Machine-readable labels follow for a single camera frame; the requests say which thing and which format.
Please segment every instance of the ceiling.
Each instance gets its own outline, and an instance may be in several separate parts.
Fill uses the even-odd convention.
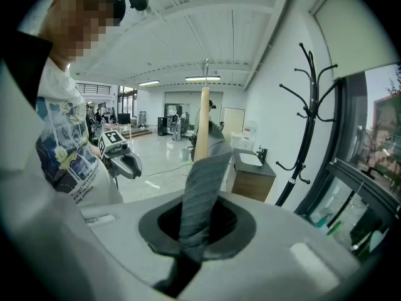
[[[52,0],[42,0],[26,28],[38,27]],[[149,10],[130,9],[97,47],[71,64],[73,78],[146,90],[202,87],[185,77],[204,74],[213,82],[245,89],[258,67],[286,0],[149,0]],[[138,83],[159,80],[157,85]]]

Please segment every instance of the white floor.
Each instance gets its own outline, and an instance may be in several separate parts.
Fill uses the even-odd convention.
[[[189,140],[182,139],[180,142],[175,142],[171,135],[158,136],[153,133],[135,137],[131,142],[128,141],[128,144],[141,158],[143,167],[142,176],[134,180],[118,176],[118,189],[125,203],[185,188],[192,161],[190,158],[188,161],[182,160],[182,149],[190,146]],[[226,180],[223,180],[223,189],[225,185]]]

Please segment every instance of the coat rack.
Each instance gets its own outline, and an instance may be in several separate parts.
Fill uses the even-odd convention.
[[[309,68],[311,75],[305,70],[302,69],[297,69],[295,68],[295,71],[301,71],[306,74],[309,78],[309,83],[310,83],[310,102],[309,106],[306,104],[305,100],[299,96],[297,93],[293,92],[291,89],[285,87],[284,85],[280,84],[279,86],[288,92],[292,93],[295,97],[298,97],[302,102],[303,102],[303,110],[305,111],[306,115],[301,115],[299,112],[297,112],[297,116],[300,116],[304,119],[306,119],[306,125],[305,125],[305,132],[303,134],[302,138],[302,143],[301,143],[301,148],[299,149],[298,156],[296,158],[296,162],[292,168],[285,168],[283,165],[281,165],[279,162],[276,162],[278,166],[280,166],[282,169],[285,169],[286,171],[292,171],[294,169],[294,173],[291,176],[291,178],[288,180],[288,183],[286,187],[284,188],[283,192],[281,193],[279,199],[276,202],[276,205],[282,206],[284,202],[286,201],[287,197],[289,196],[290,192],[294,188],[294,185],[296,183],[296,178],[298,177],[302,182],[305,182],[307,184],[310,184],[310,180],[308,179],[303,179],[301,172],[305,169],[305,159],[306,156],[308,155],[309,147],[312,141],[312,136],[313,136],[313,130],[315,129],[315,121],[316,117],[320,119],[322,122],[335,122],[335,119],[322,119],[319,116],[319,107],[322,103],[322,101],[326,98],[326,96],[337,86],[340,86],[341,80],[340,78],[337,78],[332,84],[332,86],[325,92],[325,94],[322,96],[322,98],[319,100],[319,81],[320,81],[320,76],[322,73],[324,73],[327,70],[330,70],[332,68],[336,68],[337,64],[333,66],[329,66],[327,68],[324,68],[318,75],[318,78],[316,79],[316,71],[315,71],[315,63],[313,62],[313,55],[312,52],[309,51],[309,53],[306,53],[306,50],[303,46],[302,43],[299,44],[300,47],[302,48],[303,53],[305,54],[306,59],[308,60]]]

